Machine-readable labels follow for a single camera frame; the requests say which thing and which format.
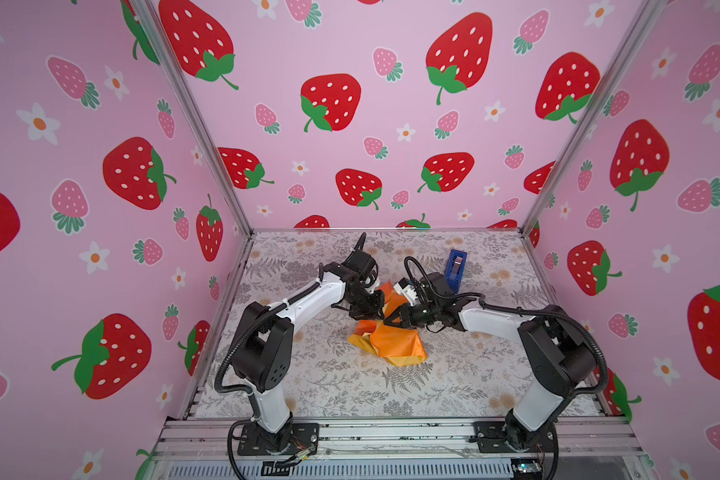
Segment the orange yellow wrapping paper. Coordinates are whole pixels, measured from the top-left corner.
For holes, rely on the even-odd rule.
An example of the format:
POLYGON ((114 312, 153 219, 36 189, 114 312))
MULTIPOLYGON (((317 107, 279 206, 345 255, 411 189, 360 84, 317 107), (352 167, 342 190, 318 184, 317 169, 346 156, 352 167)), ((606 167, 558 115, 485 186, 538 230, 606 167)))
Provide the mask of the orange yellow wrapping paper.
MULTIPOLYGON (((391 282, 383 284, 378 289, 385 295, 385 319, 399 306, 407 303, 402 295, 394 292, 391 282)), ((387 326, 385 319, 360 320, 354 333, 349 336, 348 342, 397 367, 419 365, 425 362, 428 355, 418 331, 387 326)))

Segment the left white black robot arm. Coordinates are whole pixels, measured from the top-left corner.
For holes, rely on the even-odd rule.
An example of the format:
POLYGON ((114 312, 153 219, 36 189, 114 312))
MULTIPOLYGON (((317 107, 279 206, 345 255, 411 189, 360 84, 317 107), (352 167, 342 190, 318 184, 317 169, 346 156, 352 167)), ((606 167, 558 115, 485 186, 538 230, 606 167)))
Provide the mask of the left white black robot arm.
POLYGON ((364 286, 355 274, 327 272, 278 303, 248 305, 217 371, 216 392, 231 389, 224 378, 232 369, 252 389, 255 423, 267 433, 280 433, 292 418, 281 383, 291 365, 295 334, 321 312, 342 304, 353 319, 381 319, 384 294, 364 286))

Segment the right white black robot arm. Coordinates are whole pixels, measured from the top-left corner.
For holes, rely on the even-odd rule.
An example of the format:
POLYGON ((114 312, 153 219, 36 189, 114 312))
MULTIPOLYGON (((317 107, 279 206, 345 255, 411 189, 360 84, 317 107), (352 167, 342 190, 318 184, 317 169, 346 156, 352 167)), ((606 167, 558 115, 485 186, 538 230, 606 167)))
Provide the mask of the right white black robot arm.
POLYGON ((385 320, 393 327, 425 329, 435 323, 522 345, 533 380, 505 417, 505 441, 527 449, 578 396, 603 392, 607 362, 593 336, 556 305, 524 309, 489 304, 474 292, 415 294, 385 320))

